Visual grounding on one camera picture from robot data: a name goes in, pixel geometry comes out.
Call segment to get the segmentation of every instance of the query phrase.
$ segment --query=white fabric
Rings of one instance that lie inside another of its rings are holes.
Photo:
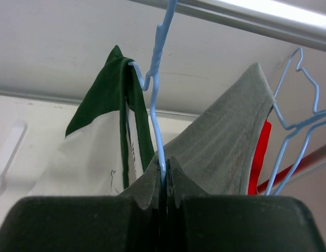
[[[129,114],[135,118],[133,111],[130,110]],[[91,124],[68,135],[30,195],[88,196],[121,193],[124,186],[119,125],[119,111],[113,111],[100,115]],[[136,145],[136,141],[132,140],[136,156],[138,143]]]

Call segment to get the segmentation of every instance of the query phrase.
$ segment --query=gray cloth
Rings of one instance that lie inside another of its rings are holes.
[[[184,172],[209,194],[247,194],[254,152],[275,102],[258,63],[165,145]]]

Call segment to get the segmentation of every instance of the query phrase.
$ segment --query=hanging shirt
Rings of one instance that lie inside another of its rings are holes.
[[[131,61],[111,51],[30,195],[117,195],[143,174],[154,150]]]
[[[254,152],[275,98],[258,63],[165,145],[209,194],[247,194]]]

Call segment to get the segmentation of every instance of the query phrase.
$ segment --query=silver pipe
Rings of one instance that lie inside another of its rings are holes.
[[[166,8],[167,0],[130,0]],[[176,12],[326,51],[326,15],[272,0],[179,0]]]

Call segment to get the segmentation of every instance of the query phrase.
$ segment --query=light blue hanger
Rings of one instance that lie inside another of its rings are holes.
[[[177,0],[169,0],[167,11],[164,16],[164,20],[162,24],[159,24],[156,28],[155,35],[155,46],[154,51],[151,58],[150,69],[146,74],[145,79],[143,80],[143,76],[139,69],[139,66],[136,62],[130,62],[129,65],[133,66],[138,80],[140,82],[141,88],[143,91],[147,91],[150,85],[150,78],[153,78],[154,85],[152,87],[151,99],[150,99],[150,117],[151,122],[154,127],[157,151],[158,151],[158,162],[161,168],[161,188],[166,190],[166,165],[165,165],[165,155],[162,143],[162,136],[159,130],[157,117],[156,117],[156,99],[159,88],[159,64],[161,62],[163,46],[165,44],[165,40],[168,35],[168,30],[172,21],[172,18],[175,13],[177,5]]]
[[[305,128],[306,126],[309,126],[313,123],[316,123],[317,121],[321,120],[322,118],[326,117],[326,109],[324,110],[320,110],[318,111],[318,102],[319,102],[319,95],[320,95],[320,88],[319,88],[319,85],[316,83],[316,81],[314,81],[311,76],[308,74],[308,72],[306,71],[306,69],[302,68],[301,67],[301,63],[303,61],[303,49],[302,48],[298,48],[297,50],[294,51],[294,53],[291,55],[290,59],[288,60],[288,63],[286,65],[286,68],[284,69],[284,72],[283,72],[283,75],[280,79],[280,82],[278,84],[278,87],[275,91],[275,97],[277,96],[278,94],[278,91],[283,83],[283,80],[286,76],[286,73],[288,71],[288,68],[295,56],[295,54],[297,52],[300,52],[300,60],[296,66],[296,71],[299,72],[299,71],[302,71],[304,73],[304,75],[306,76],[306,78],[313,84],[313,86],[315,87],[315,99],[314,99],[314,104],[313,104],[313,108],[312,108],[312,112],[313,112],[313,116],[308,118],[308,119],[305,119],[301,122],[298,122],[298,123],[293,123],[291,125],[287,125],[287,123],[285,122],[279,108],[278,108],[278,105],[276,103],[273,104],[273,108],[274,108],[274,111],[281,123],[281,125],[283,126],[283,128],[285,130],[291,130],[291,129],[295,129],[293,132],[291,132],[290,134],[288,134],[286,136],[286,138],[284,139],[283,143],[282,143],[282,146],[281,146],[281,149],[279,151],[279,154],[278,154],[278,157],[277,157],[277,160],[275,162],[275,165],[274,165],[274,168],[273,168],[273,171],[272,171],[272,174],[271,174],[271,178],[269,179],[269,182],[268,182],[268,185],[267,185],[267,188],[266,188],[266,192],[265,192],[265,195],[269,195],[270,192],[271,192],[271,189],[273,187],[273,184],[274,184],[274,180],[276,178],[276,175],[277,175],[277,172],[278,172],[278,169],[279,169],[279,166],[280,166],[280,163],[281,163],[281,160],[283,158],[283,154],[284,154],[284,151],[286,150],[286,147],[287,147],[287,144],[289,142],[290,139],[292,139],[295,135],[297,135],[303,128]],[[296,170],[297,166],[300,164],[303,156],[304,156],[304,153],[307,149],[307,146],[308,146],[308,143],[310,141],[310,136],[312,134],[312,132],[322,126],[322,125],[325,125],[326,124],[326,120],[320,122],[320,123],[317,123],[315,124],[314,126],[312,126],[309,130],[308,130],[308,133],[305,137],[305,141],[303,143],[303,146],[301,148],[301,151],[300,151],[300,154],[298,156],[298,158],[296,159],[294,165],[292,166],[292,168],[290,169],[289,173],[285,176],[284,180],[281,182],[281,184],[278,186],[278,188],[276,189],[276,191],[274,192],[274,195],[278,195],[279,192],[282,190],[282,188],[285,186],[286,182],[288,181],[288,179],[290,178],[290,176],[294,173],[294,171]]]

